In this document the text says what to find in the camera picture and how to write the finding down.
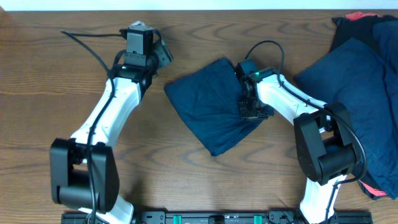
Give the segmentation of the dark blue shorts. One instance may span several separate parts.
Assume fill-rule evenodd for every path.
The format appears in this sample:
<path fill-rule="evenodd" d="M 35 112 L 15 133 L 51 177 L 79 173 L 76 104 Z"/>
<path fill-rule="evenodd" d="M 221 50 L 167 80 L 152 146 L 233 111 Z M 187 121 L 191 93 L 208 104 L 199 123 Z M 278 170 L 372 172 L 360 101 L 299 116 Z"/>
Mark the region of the dark blue shorts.
<path fill-rule="evenodd" d="M 166 84 L 164 91 L 181 120 L 212 156 L 235 147 L 262 123 L 239 117 L 243 91 L 227 58 Z"/>

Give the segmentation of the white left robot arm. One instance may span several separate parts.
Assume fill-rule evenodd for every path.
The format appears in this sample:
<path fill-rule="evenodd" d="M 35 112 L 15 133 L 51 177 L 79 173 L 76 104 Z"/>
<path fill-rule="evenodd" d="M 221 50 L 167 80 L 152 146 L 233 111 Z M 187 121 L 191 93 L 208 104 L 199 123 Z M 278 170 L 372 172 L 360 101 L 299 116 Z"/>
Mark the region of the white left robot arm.
<path fill-rule="evenodd" d="M 50 147 L 52 200 L 81 211 L 82 223 L 134 220 L 134 206 L 119 194 L 113 147 L 152 77 L 174 58 L 162 39 L 153 43 L 148 54 L 135 54 L 132 45 L 128 47 L 116 54 L 107 69 L 103 95 L 87 120 L 69 139 L 57 138 Z M 138 62 L 138 57 L 146 62 Z"/>

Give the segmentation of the dark blue garment in pile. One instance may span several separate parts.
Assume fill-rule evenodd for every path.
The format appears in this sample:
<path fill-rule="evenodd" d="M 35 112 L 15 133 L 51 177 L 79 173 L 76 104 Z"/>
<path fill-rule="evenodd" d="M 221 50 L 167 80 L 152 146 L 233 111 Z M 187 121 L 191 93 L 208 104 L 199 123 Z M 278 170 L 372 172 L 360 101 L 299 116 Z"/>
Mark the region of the dark blue garment in pile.
<path fill-rule="evenodd" d="M 363 145 L 362 182 L 397 198 L 397 74 L 373 49 L 351 38 L 294 77 L 306 94 L 350 113 Z"/>

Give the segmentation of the black garment in pile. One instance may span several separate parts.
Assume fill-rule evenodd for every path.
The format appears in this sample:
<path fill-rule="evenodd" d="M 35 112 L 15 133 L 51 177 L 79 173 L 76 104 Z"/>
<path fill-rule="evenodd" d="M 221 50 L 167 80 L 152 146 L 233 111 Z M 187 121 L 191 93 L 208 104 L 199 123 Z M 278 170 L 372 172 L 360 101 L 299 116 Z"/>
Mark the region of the black garment in pile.
<path fill-rule="evenodd" d="M 373 37 L 373 26 L 382 22 L 396 21 L 394 16 L 382 17 L 366 16 L 355 21 L 345 17 L 334 17 L 331 19 L 336 26 L 336 32 L 330 47 L 330 52 L 343 45 L 350 38 L 360 40 L 375 52 L 379 52 L 378 43 Z"/>

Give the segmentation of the red garment in pile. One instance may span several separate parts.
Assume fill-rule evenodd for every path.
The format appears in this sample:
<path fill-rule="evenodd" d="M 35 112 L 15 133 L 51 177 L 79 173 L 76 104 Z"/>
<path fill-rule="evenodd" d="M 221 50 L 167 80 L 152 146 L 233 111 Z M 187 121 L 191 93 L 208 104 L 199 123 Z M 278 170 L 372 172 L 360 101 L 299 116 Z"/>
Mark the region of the red garment in pile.
<path fill-rule="evenodd" d="M 345 15 L 345 18 L 349 21 L 358 21 L 365 17 L 382 17 L 380 14 L 375 13 L 363 13 L 363 12 L 352 12 L 350 14 Z"/>

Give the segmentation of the blue garment at right edge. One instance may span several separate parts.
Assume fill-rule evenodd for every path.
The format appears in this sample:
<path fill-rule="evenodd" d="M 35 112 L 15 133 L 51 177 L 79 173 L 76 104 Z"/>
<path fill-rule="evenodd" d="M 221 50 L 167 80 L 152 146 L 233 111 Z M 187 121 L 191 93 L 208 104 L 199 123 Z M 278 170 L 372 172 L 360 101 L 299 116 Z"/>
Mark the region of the blue garment at right edge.
<path fill-rule="evenodd" d="M 391 68 L 387 87 L 392 102 L 397 103 L 397 20 L 376 24 L 373 36 L 378 43 L 380 56 Z"/>

